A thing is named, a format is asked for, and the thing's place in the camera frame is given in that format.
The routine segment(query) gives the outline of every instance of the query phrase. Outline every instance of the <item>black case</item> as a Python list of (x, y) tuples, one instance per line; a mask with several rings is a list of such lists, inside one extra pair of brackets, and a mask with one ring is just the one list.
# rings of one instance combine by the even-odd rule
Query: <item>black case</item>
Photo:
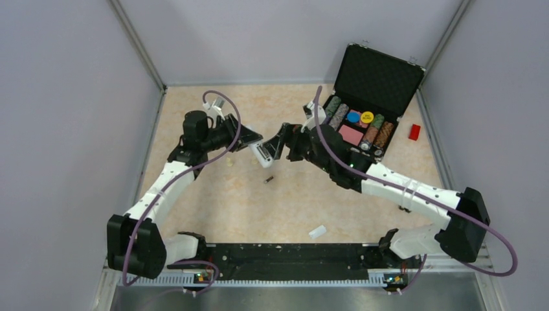
[[(332, 97), (338, 96), (342, 104), (347, 104), (350, 110), (371, 111), (374, 115), (380, 113), (385, 116), (386, 121), (393, 123), (394, 129), (382, 150), (372, 146), (364, 151), (345, 142), (351, 150), (379, 162), (385, 155), (400, 118), (408, 108), (424, 74), (425, 69), (421, 66), (351, 43), (345, 50), (333, 93), (324, 104), (324, 109)], [(367, 130), (345, 118), (337, 131), (343, 124), (362, 133)]]

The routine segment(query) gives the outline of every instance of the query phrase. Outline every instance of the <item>blue disc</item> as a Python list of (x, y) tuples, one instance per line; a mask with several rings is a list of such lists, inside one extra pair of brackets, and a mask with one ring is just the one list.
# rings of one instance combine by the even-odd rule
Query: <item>blue disc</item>
[(347, 114), (347, 120), (349, 120), (349, 122), (352, 122), (352, 123), (359, 122), (360, 114), (358, 114), (356, 112), (349, 112)]

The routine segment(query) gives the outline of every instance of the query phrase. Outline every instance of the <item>red object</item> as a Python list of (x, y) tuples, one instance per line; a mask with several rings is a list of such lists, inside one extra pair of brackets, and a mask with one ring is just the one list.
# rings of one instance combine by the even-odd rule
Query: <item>red object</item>
[(408, 136), (408, 138), (412, 139), (413, 141), (417, 141), (418, 137), (420, 136), (420, 129), (421, 126), (417, 124), (412, 125), (412, 130), (410, 131), (410, 136)]

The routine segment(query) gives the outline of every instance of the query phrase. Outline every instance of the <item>small yellow object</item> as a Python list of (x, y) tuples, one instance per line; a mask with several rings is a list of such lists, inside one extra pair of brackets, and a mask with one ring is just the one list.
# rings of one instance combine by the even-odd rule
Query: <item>small yellow object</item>
[(366, 111), (361, 115), (361, 121), (362, 123), (368, 124), (371, 123), (374, 120), (374, 114)]

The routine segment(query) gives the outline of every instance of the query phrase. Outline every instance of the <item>wooden table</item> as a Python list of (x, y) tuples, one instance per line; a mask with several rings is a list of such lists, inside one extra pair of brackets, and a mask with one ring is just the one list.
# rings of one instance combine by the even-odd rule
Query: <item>wooden table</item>
[[(324, 85), (321, 103), (332, 85)], [(269, 86), (170, 87), (162, 107), (158, 129), (144, 175), (142, 194), (162, 170), (168, 154), (182, 134), (186, 112), (202, 109), (202, 94), (215, 89), (237, 105), (242, 122), (265, 139), (271, 138), (283, 122), (302, 124), (302, 106), (315, 95), (316, 84)], [(209, 95), (209, 101), (215, 95)], [(228, 114), (232, 108), (223, 108)], [(441, 182), (429, 140), (422, 129), (417, 141), (408, 139), (410, 127), (423, 127), (414, 98), (404, 114), (386, 152), (383, 164), (429, 185)], [(219, 154), (213, 152), (209, 158)], [(400, 211), (382, 198), (344, 190), (327, 173), (305, 161), (290, 163), (284, 157), (271, 168), (254, 163), (249, 149), (228, 154), (207, 166), (181, 195), (161, 227), (168, 238), (178, 231), (206, 236), (208, 242), (377, 242), (392, 228), (411, 228), (430, 221), (418, 214)], [(263, 181), (274, 179), (268, 184)], [(328, 232), (312, 240), (308, 233), (319, 225)]]

